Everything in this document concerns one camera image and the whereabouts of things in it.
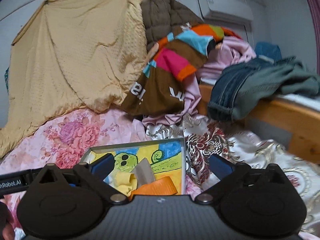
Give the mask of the person left hand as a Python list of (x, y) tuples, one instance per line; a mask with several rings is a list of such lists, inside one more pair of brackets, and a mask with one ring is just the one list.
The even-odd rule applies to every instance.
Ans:
[(12, 226), (13, 217), (8, 207), (1, 202), (1, 239), (14, 240), (15, 232)]

